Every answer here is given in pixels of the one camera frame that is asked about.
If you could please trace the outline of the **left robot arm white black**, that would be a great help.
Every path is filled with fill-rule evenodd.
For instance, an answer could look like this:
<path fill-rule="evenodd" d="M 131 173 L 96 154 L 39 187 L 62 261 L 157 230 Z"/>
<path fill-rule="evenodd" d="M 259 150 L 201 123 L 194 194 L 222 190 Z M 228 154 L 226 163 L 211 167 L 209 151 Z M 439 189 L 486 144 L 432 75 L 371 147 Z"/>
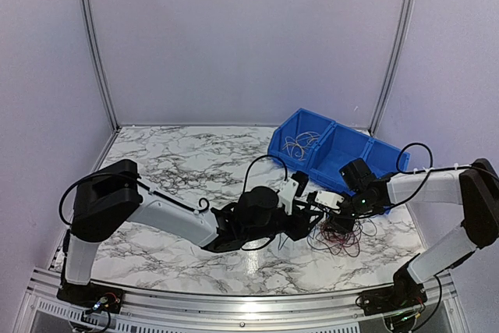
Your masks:
<path fill-rule="evenodd" d="M 138 223 L 183 238 L 210 253 L 247 251 L 265 246 L 278 235 L 305 239 L 324 216 L 299 200 L 308 178 L 297 172 L 285 177 L 280 190 L 257 186 L 217 209 L 202 197 L 188 204 L 140 178 L 135 161 L 124 159 L 74 182 L 73 217 L 65 222 L 62 285 L 83 306 L 98 299 L 91 272 L 98 247 L 125 222 Z"/>

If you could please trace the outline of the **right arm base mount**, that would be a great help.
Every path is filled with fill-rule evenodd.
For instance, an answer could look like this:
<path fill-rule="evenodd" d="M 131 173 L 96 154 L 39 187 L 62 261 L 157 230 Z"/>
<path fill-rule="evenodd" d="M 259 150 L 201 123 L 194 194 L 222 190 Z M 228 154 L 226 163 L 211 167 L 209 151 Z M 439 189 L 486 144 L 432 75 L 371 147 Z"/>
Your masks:
<path fill-rule="evenodd" d="M 426 301 L 424 288 L 419 288 L 414 293 L 396 295 L 394 286 L 385 286 L 362 291 L 356 299 L 356 305 L 363 310 L 365 316 L 372 316 L 422 306 Z"/>

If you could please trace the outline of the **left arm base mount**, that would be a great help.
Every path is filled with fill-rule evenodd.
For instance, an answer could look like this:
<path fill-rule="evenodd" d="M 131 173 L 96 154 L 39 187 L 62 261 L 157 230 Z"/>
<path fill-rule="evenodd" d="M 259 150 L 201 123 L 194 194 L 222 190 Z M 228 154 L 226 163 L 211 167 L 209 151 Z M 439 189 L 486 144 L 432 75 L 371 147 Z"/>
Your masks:
<path fill-rule="evenodd" d="M 66 282 L 59 287 L 56 296 L 61 301 L 84 307 L 87 310 L 107 310 L 112 314 L 117 314 L 121 310 L 124 290 L 93 282 L 87 285 L 74 285 Z"/>

